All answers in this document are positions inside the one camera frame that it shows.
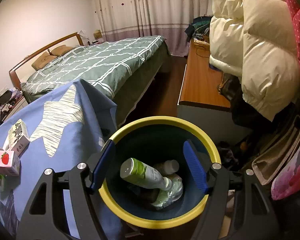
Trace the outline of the brown pillow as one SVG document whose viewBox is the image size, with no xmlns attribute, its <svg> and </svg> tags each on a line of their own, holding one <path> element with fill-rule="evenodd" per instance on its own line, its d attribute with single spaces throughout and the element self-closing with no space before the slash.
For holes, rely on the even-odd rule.
<svg viewBox="0 0 300 240">
<path fill-rule="evenodd" d="M 51 61 L 53 61 L 54 59 L 56 59 L 57 57 L 54 55 L 50 55 L 47 52 L 42 53 L 42 55 L 40 55 L 40 57 L 38 57 L 38 59 L 36 59 L 36 61 L 34 61 L 31 66 L 33 69 L 35 69 L 36 71 L 44 68 L 48 63 L 50 63 Z"/>
<path fill-rule="evenodd" d="M 68 53 L 69 51 L 73 50 L 74 47 L 66 46 L 66 45 L 61 45 L 53 50 L 51 50 L 51 55 L 53 56 L 63 56 L 64 54 Z"/>
</svg>

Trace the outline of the yellow box on far nightstand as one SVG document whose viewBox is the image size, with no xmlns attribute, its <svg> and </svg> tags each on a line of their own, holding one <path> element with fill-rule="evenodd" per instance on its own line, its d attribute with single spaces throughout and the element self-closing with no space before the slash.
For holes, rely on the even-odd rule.
<svg viewBox="0 0 300 240">
<path fill-rule="evenodd" d="M 100 31 L 100 29 L 97 29 L 94 31 L 93 33 L 94 39 L 95 40 L 99 40 L 102 38 L 102 32 Z"/>
</svg>

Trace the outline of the pink strawberry milk carton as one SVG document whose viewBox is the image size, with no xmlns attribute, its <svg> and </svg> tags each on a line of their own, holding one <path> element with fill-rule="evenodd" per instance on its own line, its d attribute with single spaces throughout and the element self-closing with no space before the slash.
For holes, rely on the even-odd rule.
<svg viewBox="0 0 300 240">
<path fill-rule="evenodd" d="M 14 151 L 0 148 L 0 174 L 5 176 L 19 176 L 20 159 Z"/>
</svg>

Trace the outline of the left brown pillow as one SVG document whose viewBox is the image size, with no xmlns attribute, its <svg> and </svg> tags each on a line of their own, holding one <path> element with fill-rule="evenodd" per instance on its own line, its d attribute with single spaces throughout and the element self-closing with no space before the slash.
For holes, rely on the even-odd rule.
<svg viewBox="0 0 300 240">
<path fill-rule="evenodd" d="M 34 61 L 31 66 L 33 69 L 35 69 L 36 71 L 44 68 L 48 63 L 50 63 L 51 61 L 53 61 L 54 59 L 56 59 L 57 57 L 54 55 L 50 55 L 47 52 L 42 53 L 42 55 L 40 55 L 40 57 L 38 57 L 38 59 L 36 59 L 36 61 Z"/>
</svg>

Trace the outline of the dark clothes pile on nightstand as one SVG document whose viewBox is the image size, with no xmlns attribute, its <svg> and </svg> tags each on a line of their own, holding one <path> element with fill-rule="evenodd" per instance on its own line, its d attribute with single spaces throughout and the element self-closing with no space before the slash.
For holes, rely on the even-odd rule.
<svg viewBox="0 0 300 240">
<path fill-rule="evenodd" d="M 15 89 L 8 89 L 0 96 L 0 125 L 3 123 L 3 118 L 9 113 L 10 109 L 22 96 L 22 92 Z"/>
</svg>

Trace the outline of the green label bottle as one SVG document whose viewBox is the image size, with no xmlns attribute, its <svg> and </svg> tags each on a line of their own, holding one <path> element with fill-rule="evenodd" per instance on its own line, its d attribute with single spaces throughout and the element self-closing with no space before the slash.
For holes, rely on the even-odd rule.
<svg viewBox="0 0 300 240">
<path fill-rule="evenodd" d="M 120 177 L 146 189 L 167 191 L 172 186 L 172 181 L 169 178 L 162 176 L 158 170 L 135 158 L 129 158 L 122 163 Z"/>
</svg>

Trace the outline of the white nightstand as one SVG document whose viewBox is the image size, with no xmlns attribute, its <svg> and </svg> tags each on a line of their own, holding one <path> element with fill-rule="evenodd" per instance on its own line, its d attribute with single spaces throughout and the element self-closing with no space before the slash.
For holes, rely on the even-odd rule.
<svg viewBox="0 0 300 240">
<path fill-rule="evenodd" d="M 28 105 L 26 99 L 24 98 L 24 96 L 21 96 L 13 105 L 13 107 L 11 108 L 11 110 L 9 111 L 8 115 L 6 117 L 3 118 L 3 122 L 5 122 L 7 119 L 9 119 L 11 116 L 13 116 L 15 113 L 17 113 L 18 111 L 20 111 L 21 109 L 23 109 L 24 107 L 26 107 Z"/>
</svg>

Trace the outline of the white pill bottle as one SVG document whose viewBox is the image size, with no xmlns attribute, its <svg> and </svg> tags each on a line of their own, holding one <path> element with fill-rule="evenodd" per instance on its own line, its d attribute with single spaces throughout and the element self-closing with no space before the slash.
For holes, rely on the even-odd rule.
<svg viewBox="0 0 300 240">
<path fill-rule="evenodd" d="M 160 164 L 156 169 L 163 175 L 168 176 L 178 172 L 179 163 L 176 160 L 167 160 L 163 164 Z"/>
</svg>

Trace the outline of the pink floral bag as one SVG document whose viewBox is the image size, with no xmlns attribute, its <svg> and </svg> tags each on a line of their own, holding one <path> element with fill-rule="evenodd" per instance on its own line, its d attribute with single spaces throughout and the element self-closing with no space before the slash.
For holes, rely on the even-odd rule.
<svg viewBox="0 0 300 240">
<path fill-rule="evenodd" d="M 273 200 L 281 200 L 300 191 L 300 147 L 274 179 L 271 185 Z"/>
</svg>

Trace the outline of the cream puffer jacket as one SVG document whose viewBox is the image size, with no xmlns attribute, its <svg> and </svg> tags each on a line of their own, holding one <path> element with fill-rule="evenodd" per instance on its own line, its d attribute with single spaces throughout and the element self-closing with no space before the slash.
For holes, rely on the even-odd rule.
<svg viewBox="0 0 300 240">
<path fill-rule="evenodd" d="M 285 0 L 212 0 L 210 63 L 239 78 L 243 100 L 272 121 L 300 88 Z"/>
</svg>

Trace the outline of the wooden low cabinet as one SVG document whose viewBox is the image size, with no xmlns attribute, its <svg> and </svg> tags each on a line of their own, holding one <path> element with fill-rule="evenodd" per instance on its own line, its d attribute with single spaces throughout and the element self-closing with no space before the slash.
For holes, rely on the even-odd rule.
<svg viewBox="0 0 300 240">
<path fill-rule="evenodd" d="M 177 116 L 201 128 L 214 142 L 237 143 L 249 130 L 232 120 L 230 102 L 217 90 L 222 73 L 209 67 L 209 48 L 190 42 Z"/>
</svg>

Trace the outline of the green plastic bag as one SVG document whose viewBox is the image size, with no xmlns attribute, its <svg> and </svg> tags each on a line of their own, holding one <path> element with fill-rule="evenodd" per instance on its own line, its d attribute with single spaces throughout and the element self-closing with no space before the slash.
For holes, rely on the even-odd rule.
<svg viewBox="0 0 300 240">
<path fill-rule="evenodd" d="M 172 186 L 167 191 L 160 190 L 156 201 L 151 204 L 157 210 L 164 209 L 173 204 L 179 200 L 183 194 L 182 179 L 175 173 L 169 175 L 168 178 L 171 180 Z"/>
</svg>

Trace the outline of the clothes pile on cabinet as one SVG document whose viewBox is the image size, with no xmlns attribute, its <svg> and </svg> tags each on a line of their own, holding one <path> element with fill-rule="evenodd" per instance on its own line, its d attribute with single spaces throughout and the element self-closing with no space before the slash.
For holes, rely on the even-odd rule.
<svg viewBox="0 0 300 240">
<path fill-rule="evenodd" d="M 210 23 L 212 16 L 199 16 L 193 19 L 193 22 L 185 29 L 187 42 L 192 38 L 204 38 L 210 35 Z"/>
</svg>

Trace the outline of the beige handbag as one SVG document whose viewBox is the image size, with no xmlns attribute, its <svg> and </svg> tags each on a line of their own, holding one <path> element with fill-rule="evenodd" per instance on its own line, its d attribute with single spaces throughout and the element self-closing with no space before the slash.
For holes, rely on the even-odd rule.
<svg viewBox="0 0 300 240">
<path fill-rule="evenodd" d="M 262 150 L 260 155 L 251 164 L 254 174 L 261 185 L 268 185 L 279 174 L 296 152 L 300 144 L 300 116 L 297 115 L 284 135 L 277 136 L 278 141 L 271 141 L 266 150 Z"/>
</svg>

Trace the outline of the white cardboard box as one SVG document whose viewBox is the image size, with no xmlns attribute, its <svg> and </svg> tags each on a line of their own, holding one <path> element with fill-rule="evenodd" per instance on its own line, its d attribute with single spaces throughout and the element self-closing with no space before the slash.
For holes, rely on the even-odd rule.
<svg viewBox="0 0 300 240">
<path fill-rule="evenodd" d="M 26 124 L 22 119 L 19 119 L 9 129 L 3 150 L 14 151 L 17 156 L 20 156 L 29 143 L 30 140 Z"/>
</svg>

